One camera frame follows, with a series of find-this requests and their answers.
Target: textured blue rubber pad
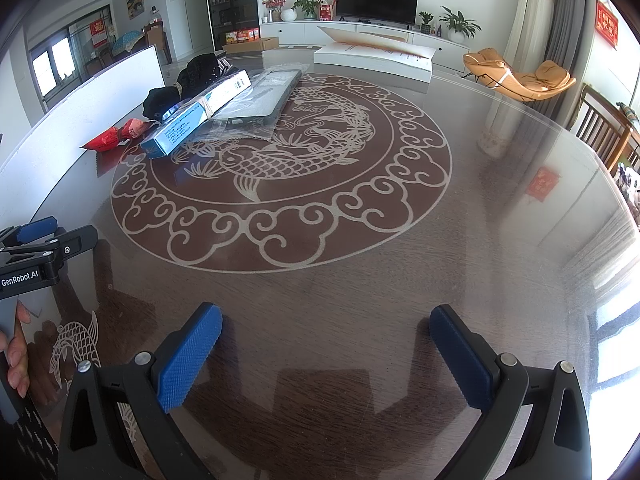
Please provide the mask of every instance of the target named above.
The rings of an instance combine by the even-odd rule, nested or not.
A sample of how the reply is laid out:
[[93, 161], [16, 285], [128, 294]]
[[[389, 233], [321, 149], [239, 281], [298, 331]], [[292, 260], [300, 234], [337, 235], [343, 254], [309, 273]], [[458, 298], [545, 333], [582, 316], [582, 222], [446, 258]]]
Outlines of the textured blue rubber pad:
[[15, 239], [21, 244], [29, 244], [39, 238], [52, 235], [58, 228], [58, 221], [53, 216], [23, 225], [15, 235]]
[[158, 374], [158, 401], [165, 413], [184, 402], [221, 331], [222, 313], [212, 304]]
[[429, 332], [468, 405], [488, 410], [494, 403], [491, 374], [439, 306], [431, 311]]

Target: flower vase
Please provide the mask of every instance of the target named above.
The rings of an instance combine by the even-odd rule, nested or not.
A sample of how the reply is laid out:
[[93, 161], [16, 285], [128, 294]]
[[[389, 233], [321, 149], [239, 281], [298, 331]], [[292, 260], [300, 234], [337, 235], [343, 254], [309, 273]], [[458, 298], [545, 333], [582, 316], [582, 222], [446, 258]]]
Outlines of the flower vase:
[[449, 29], [448, 36], [450, 41], [453, 41], [454, 43], [459, 43], [459, 44], [463, 44], [466, 38], [464, 32], [457, 32], [455, 28]]
[[284, 9], [280, 13], [280, 18], [283, 22], [293, 22], [298, 17], [298, 14], [293, 9]]

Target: white cabinet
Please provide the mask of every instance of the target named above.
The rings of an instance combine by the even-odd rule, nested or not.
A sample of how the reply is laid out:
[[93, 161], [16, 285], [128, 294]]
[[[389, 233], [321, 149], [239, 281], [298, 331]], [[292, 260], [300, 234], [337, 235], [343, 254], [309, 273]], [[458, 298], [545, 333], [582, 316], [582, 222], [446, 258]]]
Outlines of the white cabinet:
[[304, 45], [305, 23], [276, 22], [260, 26], [261, 38], [278, 38], [281, 45]]
[[340, 30], [350, 30], [351, 32], [356, 31], [354, 23], [308, 22], [305, 23], [305, 44], [327, 45], [333, 41], [318, 27], [339, 28]]
[[398, 28], [381, 27], [379, 25], [362, 25], [358, 23], [356, 25], [356, 32], [366, 32], [367, 34], [377, 34], [379, 36], [388, 36], [390, 38], [398, 38], [398, 40], [407, 42], [409, 39], [409, 32], [406, 30], [400, 30]]
[[329, 38], [318, 27], [339, 28], [351, 32], [366, 32], [398, 38], [414, 45], [430, 46], [436, 50], [433, 55], [434, 68], [446, 68], [446, 72], [464, 72], [465, 65], [462, 61], [469, 49], [444, 38], [409, 32], [400, 28], [386, 27], [385, 25], [368, 25], [354, 22], [320, 22], [316, 20], [296, 20], [295, 22], [265, 23], [260, 26], [260, 35], [263, 38], [278, 38], [282, 46], [289, 45], [317, 45], [322, 46], [331, 43]]
[[436, 53], [433, 54], [433, 59], [431, 59], [434, 64], [445, 66], [457, 72], [464, 72], [465, 65], [462, 61], [462, 56], [469, 52], [466, 46], [443, 40], [442, 38], [427, 36], [426, 34], [413, 34], [413, 37], [414, 45], [430, 46], [436, 49]]

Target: round table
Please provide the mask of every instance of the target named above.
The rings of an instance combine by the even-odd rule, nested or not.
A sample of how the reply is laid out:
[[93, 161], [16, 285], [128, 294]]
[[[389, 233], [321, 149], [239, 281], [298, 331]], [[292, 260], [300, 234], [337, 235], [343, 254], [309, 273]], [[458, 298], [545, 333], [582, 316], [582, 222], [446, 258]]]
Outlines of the round table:
[[172, 416], [217, 478], [434, 478], [479, 416], [427, 336], [449, 303], [497, 352], [574, 364], [606, 478], [640, 430], [638, 230], [596, 155], [456, 76], [425, 93], [270, 56], [310, 64], [272, 141], [86, 152], [40, 207], [100, 238], [22, 298], [61, 386], [52, 434], [79, 358], [128, 362], [210, 301], [222, 335]]

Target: orange lounge chair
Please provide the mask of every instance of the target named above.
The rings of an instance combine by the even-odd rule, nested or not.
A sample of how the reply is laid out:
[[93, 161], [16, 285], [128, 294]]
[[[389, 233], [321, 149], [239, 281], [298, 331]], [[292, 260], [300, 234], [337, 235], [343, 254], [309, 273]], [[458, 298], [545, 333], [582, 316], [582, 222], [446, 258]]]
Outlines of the orange lounge chair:
[[518, 101], [549, 99], [575, 84], [575, 77], [551, 60], [545, 61], [534, 73], [514, 72], [494, 48], [470, 52], [463, 60], [476, 81]]

